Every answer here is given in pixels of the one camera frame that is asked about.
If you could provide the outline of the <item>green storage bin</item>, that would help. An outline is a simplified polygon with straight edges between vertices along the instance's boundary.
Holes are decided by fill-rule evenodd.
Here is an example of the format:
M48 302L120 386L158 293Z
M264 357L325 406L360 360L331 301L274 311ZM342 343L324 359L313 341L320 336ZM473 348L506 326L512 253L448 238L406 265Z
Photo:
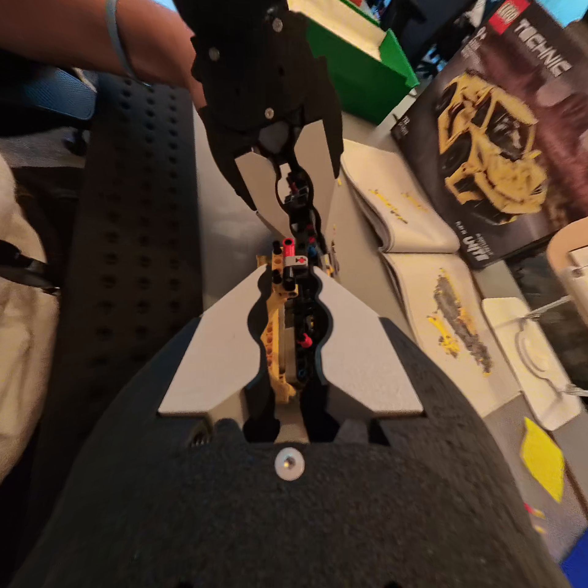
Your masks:
M313 56L326 59L343 111L378 125L418 86L391 30L383 31L386 37L379 48L381 61L377 61L305 17Z

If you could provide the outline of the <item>yellow beam assembly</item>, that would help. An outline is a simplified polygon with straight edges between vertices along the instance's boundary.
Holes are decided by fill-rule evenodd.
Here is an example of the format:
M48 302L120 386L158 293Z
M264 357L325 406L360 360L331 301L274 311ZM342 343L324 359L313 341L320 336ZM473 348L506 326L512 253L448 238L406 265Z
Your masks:
M287 302L298 296L298 287L285 290L283 282L275 282L282 278L285 267L283 247L280 253L272 256L257 256L258 268L267 265L272 270L271 293L267 300L268 323L261 335L266 353L266 363L270 385L275 393L278 405L288 404L295 396L295 388L286 379L285 368L285 313Z

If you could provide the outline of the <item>yellow paper sheet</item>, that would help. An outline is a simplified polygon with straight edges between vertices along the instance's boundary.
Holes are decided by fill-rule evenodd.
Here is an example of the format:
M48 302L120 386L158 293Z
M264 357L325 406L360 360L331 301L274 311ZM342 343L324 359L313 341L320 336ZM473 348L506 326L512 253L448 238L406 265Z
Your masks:
M552 438L533 420L524 420L525 435L520 458L526 469L546 493L561 503L564 493L565 461L562 451Z

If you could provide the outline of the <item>wooden board document stand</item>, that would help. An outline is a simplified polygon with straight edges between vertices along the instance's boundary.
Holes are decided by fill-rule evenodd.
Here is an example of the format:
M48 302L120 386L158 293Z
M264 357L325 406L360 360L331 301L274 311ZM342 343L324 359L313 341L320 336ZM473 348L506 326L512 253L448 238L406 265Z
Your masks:
M572 383L539 325L548 311L572 303L587 323L587 218L558 231L547 258L566 295L531 310L518 298L485 298L481 306L533 415L554 431L582 411L587 391Z

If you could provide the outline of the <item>person's left forearm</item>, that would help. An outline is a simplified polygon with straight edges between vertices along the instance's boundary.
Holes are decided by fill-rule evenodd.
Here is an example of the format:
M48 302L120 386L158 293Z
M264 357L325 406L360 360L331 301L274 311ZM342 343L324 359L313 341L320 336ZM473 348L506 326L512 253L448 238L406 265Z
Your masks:
M1 50L36 62L126 75L111 1L1 1Z

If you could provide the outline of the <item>person's white shirt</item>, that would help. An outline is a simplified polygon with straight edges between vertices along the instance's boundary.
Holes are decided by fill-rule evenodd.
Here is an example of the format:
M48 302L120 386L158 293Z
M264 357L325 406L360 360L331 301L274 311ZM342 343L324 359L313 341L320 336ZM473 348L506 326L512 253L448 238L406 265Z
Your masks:
M17 203L17 183L1 157L1 239L47 260L38 233ZM21 458L47 395L58 302L1 278L1 482Z

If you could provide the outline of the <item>grey desk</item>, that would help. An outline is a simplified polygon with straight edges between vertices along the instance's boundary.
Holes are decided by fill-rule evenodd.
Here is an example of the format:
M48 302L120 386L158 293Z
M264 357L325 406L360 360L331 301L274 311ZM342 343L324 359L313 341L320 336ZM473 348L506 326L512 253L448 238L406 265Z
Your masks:
M274 240L270 230L235 194L213 161L203 122L195 116L195 158L201 230L203 307L209 308L256 268L256 255ZM343 175L337 187L330 219L340 263L339 281L379 316L392 320L413 342L413 330L403 304L379 255L379 240L364 216L353 189ZM499 445L518 491L529 507L533 529L561 562L587 535L587 412L549 433L566 459L566 485L556 503L527 470L520 457L526 432L525 418L539 421L519 393L484 418Z

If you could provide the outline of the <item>toy car set box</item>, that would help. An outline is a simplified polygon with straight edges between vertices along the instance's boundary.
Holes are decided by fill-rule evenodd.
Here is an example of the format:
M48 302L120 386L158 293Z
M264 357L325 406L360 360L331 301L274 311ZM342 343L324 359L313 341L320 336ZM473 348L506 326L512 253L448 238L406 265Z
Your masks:
M392 135L473 268L587 216L587 55L534 1L503 1Z

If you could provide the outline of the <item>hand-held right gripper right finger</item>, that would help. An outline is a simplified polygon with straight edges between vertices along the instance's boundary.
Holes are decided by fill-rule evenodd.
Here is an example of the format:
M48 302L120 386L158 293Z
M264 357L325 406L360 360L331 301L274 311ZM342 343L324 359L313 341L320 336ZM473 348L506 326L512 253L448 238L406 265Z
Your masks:
M393 323L312 268L319 334L312 351L313 375L300 409L311 443L331 442L347 421L369 430L375 420L424 416L392 338Z

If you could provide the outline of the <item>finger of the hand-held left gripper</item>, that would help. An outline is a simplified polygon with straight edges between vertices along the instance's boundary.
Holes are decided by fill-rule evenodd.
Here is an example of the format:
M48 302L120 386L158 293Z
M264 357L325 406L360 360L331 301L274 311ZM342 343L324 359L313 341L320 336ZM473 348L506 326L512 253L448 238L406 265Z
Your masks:
M318 264L328 276L336 276L339 264L334 253L334 225L331 219L334 195L339 187L322 120L305 125L295 143L296 161L309 182L308 207L315 234Z
M271 161L254 151L235 159L258 218L282 238L292 238L290 218L277 196L277 174Z

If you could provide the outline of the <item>scatter of small bricks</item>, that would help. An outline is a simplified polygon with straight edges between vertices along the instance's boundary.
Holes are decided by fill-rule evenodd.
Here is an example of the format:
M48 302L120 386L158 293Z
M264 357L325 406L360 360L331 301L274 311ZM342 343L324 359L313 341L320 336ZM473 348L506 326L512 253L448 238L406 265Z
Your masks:
M530 521L532 524L533 529L540 535L547 535L547 530L544 527L544 522L547 520L546 515L539 509L534 508L528 503L524 503L524 507L526 512L528 512L530 516Z

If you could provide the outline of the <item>pale blue wristband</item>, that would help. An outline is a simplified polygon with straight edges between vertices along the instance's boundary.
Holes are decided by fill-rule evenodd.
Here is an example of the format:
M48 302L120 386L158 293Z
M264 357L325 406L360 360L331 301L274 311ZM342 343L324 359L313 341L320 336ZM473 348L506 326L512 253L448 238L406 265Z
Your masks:
M118 62L123 70L125 76L142 85L146 88L151 88L152 85L141 80L131 65L129 56L124 46L117 20L117 8L119 1L105 1L105 22L107 26L107 33L111 41L112 48L116 54Z

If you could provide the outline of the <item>blue storage bin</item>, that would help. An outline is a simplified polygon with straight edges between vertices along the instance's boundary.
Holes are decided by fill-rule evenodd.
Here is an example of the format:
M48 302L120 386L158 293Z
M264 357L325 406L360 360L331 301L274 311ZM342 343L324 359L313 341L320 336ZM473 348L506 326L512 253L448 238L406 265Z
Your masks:
M587 587L587 535L577 542L560 567L571 587Z

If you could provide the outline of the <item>yellow toy car model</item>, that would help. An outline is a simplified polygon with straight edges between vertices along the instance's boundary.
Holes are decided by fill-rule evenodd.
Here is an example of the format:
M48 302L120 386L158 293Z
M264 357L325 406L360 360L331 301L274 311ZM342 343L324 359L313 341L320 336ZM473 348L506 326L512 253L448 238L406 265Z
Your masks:
M298 296L287 302L285 313L285 345L293 344L292 351L285 347L286 380L297 392L302 391L316 377L316 351L326 336L327 315L318 302L319 281L315 270L318 251L308 207L309 182L299 164L284 164L279 179L286 182L288 193L281 205L290 218L296 252L308 259L306 274L298 278Z

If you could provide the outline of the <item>blue textured cushion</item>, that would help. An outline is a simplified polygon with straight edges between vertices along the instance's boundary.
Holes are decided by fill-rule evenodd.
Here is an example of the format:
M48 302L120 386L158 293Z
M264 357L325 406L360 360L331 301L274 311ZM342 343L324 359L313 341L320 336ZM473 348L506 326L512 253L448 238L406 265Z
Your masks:
M97 91L65 70L43 66L28 76L1 80L1 136L55 128L88 130Z

